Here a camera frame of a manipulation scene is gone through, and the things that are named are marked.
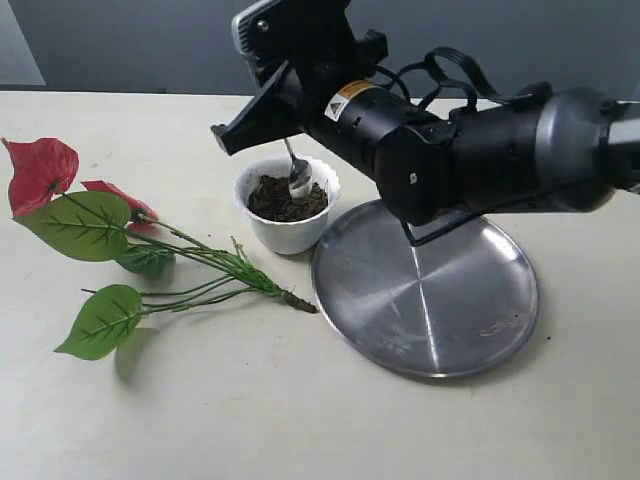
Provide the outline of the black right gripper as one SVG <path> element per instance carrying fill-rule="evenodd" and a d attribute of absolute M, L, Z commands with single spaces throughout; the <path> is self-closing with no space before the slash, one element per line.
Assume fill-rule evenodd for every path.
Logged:
<path fill-rule="evenodd" d="M 382 185 L 444 185 L 446 152 L 426 127 L 433 116 L 370 80 L 385 35 L 357 38 L 347 1 L 302 2 L 315 28 L 283 55 L 251 58 L 260 89 L 229 124 L 210 127 L 218 145 L 232 156 L 305 133 Z"/>

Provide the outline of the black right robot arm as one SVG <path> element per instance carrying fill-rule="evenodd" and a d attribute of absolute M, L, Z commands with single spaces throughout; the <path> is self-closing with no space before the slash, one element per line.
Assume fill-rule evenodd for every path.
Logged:
<path fill-rule="evenodd" d="M 344 1 L 259 1 L 232 32 L 258 92 L 212 131 L 228 154 L 305 134 L 371 179 L 419 226 L 451 211 L 589 212 L 639 189 L 639 106 L 588 89 L 531 84 L 499 94 L 462 52 L 437 47 L 411 71 L 465 104 L 446 118 L 413 103 L 401 72 L 376 84 L 386 37 L 356 38 Z"/>

